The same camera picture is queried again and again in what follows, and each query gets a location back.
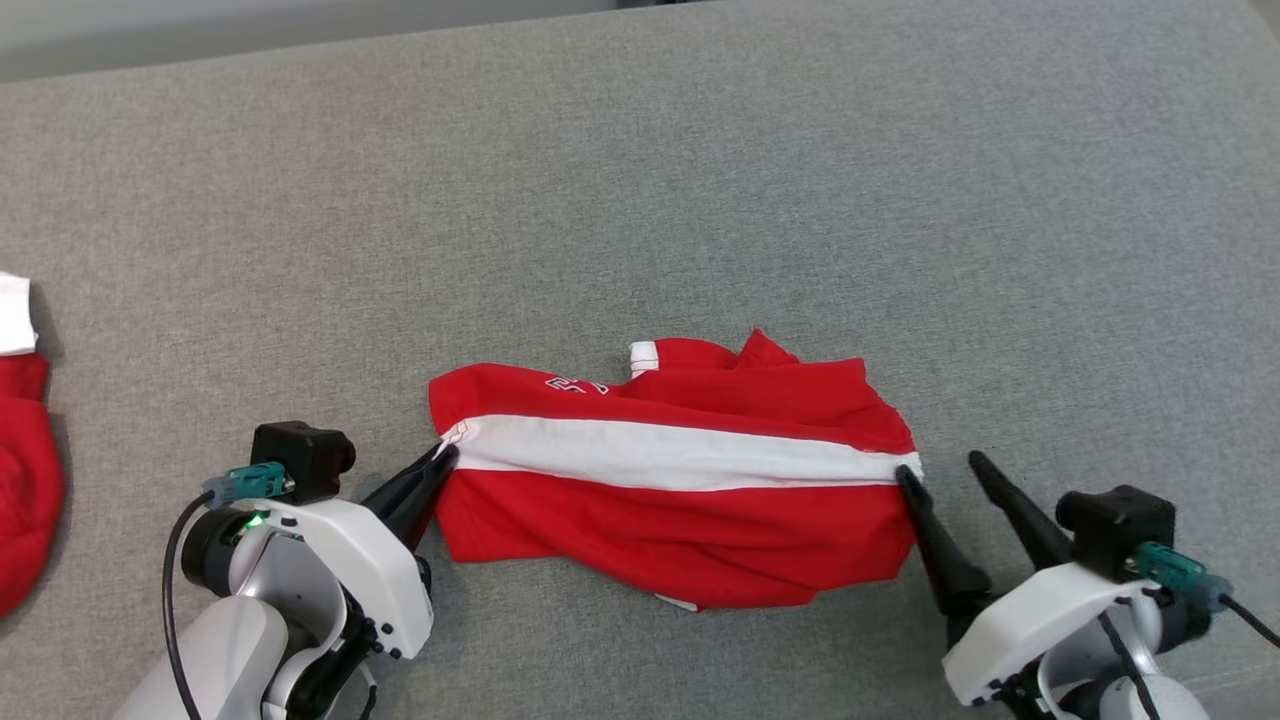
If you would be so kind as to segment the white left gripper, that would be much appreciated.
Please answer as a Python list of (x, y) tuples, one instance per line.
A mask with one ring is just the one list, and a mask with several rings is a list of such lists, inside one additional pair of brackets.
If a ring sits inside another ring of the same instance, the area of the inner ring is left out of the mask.
[[(268, 525), (298, 536), (316, 553), (374, 620), (384, 650), (398, 650), (402, 659), (415, 659), (433, 632), (433, 605), (412, 551), (458, 456), (449, 445), (435, 445), (365, 497), (365, 507), (340, 498), (301, 506), (255, 502), (268, 512)], [(385, 512), (387, 527), (372, 511)]]

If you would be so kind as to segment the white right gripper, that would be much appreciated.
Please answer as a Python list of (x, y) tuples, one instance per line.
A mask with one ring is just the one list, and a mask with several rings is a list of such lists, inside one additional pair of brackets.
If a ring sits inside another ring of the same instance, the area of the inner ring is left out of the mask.
[[(1070, 562), (1071, 541), (982, 451), (968, 464), (988, 501), (1006, 516), (1038, 573), (983, 610), (943, 656), (943, 674), (957, 701), (973, 706), (995, 697), (1004, 682), (1116, 603), (1157, 584), (1116, 583)], [(945, 616), (974, 616), (989, 600), (992, 580), (970, 562), (942, 521), (933, 498), (908, 465), (895, 470), (934, 601)]]

